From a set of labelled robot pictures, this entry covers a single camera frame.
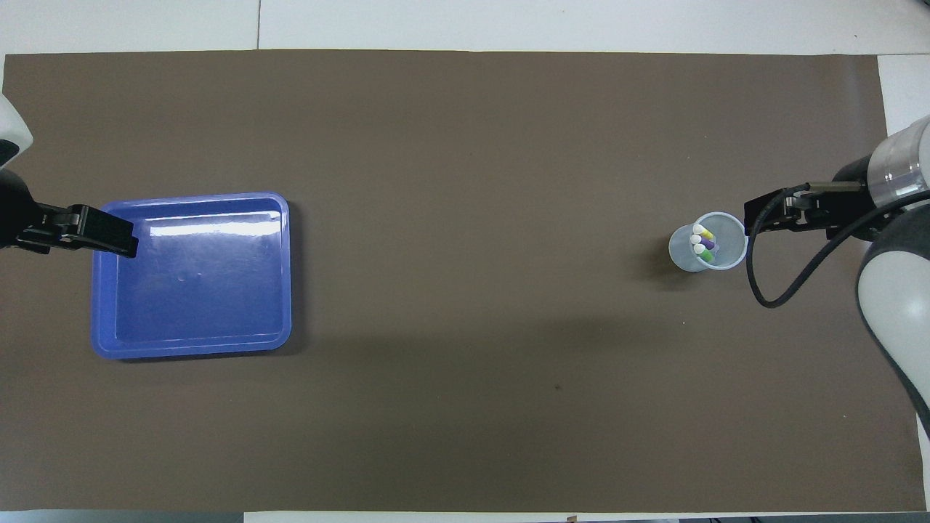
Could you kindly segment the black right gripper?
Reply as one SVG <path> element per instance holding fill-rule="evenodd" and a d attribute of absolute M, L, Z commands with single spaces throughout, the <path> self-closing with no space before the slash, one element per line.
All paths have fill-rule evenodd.
<path fill-rule="evenodd" d="M 876 208 L 866 186 L 870 159 L 870 156 L 857 159 L 834 175 L 833 182 L 858 182 L 863 189 L 858 192 L 833 193 L 835 206 L 831 216 L 836 219 L 836 225 L 827 231 L 827 240 L 833 239 L 841 229 Z M 757 223 L 760 223 L 758 234 L 786 229 L 828 229 L 830 211 L 823 203 L 826 195 L 825 191 L 794 191 L 786 188 L 748 200 L 743 204 L 744 233 L 750 235 Z"/>

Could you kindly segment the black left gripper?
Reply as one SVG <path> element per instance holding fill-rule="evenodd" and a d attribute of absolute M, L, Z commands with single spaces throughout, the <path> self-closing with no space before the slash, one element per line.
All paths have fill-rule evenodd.
<path fill-rule="evenodd" d="M 72 205 L 69 239 L 64 238 L 60 217 L 64 208 L 38 206 L 27 185 L 9 169 L 1 171 L 1 248 L 49 254 L 53 248 L 73 251 L 73 247 L 113 253 L 135 259 L 139 238 L 135 224 L 87 205 Z"/>

